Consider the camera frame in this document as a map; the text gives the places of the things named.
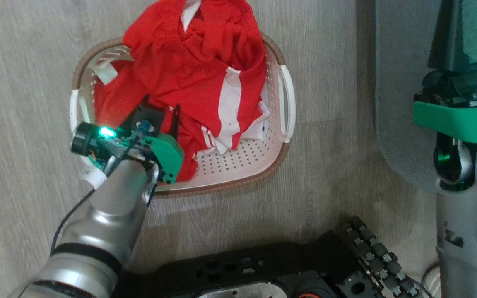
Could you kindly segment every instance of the white stripe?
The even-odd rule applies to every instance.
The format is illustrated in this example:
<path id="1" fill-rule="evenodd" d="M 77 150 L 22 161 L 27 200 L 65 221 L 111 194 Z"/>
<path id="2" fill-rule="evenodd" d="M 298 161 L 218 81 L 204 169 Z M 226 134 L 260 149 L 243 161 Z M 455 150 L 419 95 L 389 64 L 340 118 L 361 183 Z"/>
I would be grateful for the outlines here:
<path id="1" fill-rule="evenodd" d="M 196 12 L 200 8 L 202 0 L 187 0 L 185 6 L 183 7 L 183 13 L 181 14 L 181 23 L 183 24 L 183 31 L 187 32 L 187 28 L 193 17 L 195 17 Z"/>
<path id="2" fill-rule="evenodd" d="M 263 101 L 259 101 L 259 109 L 263 113 L 248 127 L 248 129 L 242 133 L 241 138 L 259 139 L 263 140 L 265 137 L 264 127 L 265 119 L 270 116 L 270 110 Z"/>
<path id="3" fill-rule="evenodd" d="M 202 133 L 204 134 L 204 141 L 206 141 L 206 147 L 212 147 L 211 142 L 209 141 L 209 135 L 207 134 L 207 127 L 202 125 Z"/>
<path id="4" fill-rule="evenodd" d="M 207 134 L 209 135 L 210 141 L 212 142 L 212 146 L 216 147 L 218 153 L 220 153 L 220 155 L 226 153 L 227 149 L 229 148 L 225 147 L 222 143 L 215 139 L 210 130 L 207 130 Z"/>
<path id="5" fill-rule="evenodd" d="M 233 147 L 233 135 L 240 132 L 237 116 L 242 96 L 242 85 L 239 75 L 240 70 L 227 68 L 218 101 L 218 117 L 220 118 L 221 129 L 216 139 L 228 148 Z"/>

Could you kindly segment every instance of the wooden floor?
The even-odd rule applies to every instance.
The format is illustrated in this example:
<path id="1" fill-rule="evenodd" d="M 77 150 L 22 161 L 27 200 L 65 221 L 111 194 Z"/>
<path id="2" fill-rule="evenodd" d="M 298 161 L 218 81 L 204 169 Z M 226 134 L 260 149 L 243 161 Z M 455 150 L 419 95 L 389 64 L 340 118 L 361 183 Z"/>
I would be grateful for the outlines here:
<path id="1" fill-rule="evenodd" d="M 148 0 L 0 0 L 0 297 L 37 273 L 84 194 L 68 144 L 78 59 L 122 36 Z M 436 258 L 435 201 L 392 172 L 373 134 L 372 1 L 250 0 L 297 96 L 290 152 L 270 178 L 152 203 L 133 269 L 279 240 L 306 242 L 359 215 L 420 277 Z"/>

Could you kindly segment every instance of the basket handle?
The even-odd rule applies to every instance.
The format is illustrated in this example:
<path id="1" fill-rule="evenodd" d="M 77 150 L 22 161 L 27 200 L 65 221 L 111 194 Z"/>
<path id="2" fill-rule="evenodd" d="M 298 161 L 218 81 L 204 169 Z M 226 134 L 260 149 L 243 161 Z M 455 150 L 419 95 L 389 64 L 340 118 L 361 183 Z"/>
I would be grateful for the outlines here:
<path id="1" fill-rule="evenodd" d="M 70 130 L 71 133 L 74 132 L 76 126 L 78 125 L 78 116 L 77 116 L 77 103 L 78 103 L 78 90 L 71 91 L 70 98 Z"/>
<path id="2" fill-rule="evenodd" d="M 294 84 L 292 76 L 286 65 L 281 65 L 278 73 L 279 80 L 279 107 L 281 113 L 281 133 L 284 136 L 284 142 L 290 143 L 296 126 L 296 95 L 294 93 Z"/>

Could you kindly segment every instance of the red clothing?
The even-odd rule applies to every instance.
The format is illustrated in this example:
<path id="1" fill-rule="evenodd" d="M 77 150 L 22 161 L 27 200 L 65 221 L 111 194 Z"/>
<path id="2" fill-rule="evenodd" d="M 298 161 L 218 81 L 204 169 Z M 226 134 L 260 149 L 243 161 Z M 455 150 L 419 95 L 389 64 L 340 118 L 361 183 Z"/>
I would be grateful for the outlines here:
<path id="1" fill-rule="evenodd" d="M 265 48 L 250 5 L 199 1 L 160 0 L 147 8 L 124 37 L 134 62 L 112 63 L 119 75 L 95 87 L 96 121 L 112 128 L 150 94 L 150 104 L 167 110 L 161 127 L 167 133 L 169 107 L 179 104 L 178 143 L 185 151 L 179 180 L 195 174 L 198 151 L 217 143 L 236 149 L 242 132 L 263 115 Z"/>

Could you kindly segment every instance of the white plastic basket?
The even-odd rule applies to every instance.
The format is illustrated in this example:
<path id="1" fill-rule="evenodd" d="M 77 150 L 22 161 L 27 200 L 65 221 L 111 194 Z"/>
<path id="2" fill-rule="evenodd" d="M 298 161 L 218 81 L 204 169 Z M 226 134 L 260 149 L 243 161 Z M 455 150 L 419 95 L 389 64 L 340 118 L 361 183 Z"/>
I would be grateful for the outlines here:
<path id="1" fill-rule="evenodd" d="M 189 196 L 246 185 L 271 175 L 288 151 L 296 122 L 296 105 L 292 78 L 277 45 L 265 34 L 267 53 L 266 87 L 270 116 L 263 141 L 243 139 L 236 151 L 199 153 L 198 170 L 191 181 L 159 185 L 158 195 Z M 89 50 L 75 71 L 70 99 L 70 127 L 74 131 L 81 121 L 94 123 L 94 86 L 98 76 L 109 76 L 110 63 L 132 60 L 122 39 L 103 42 Z M 87 166 L 91 162 L 83 158 Z"/>

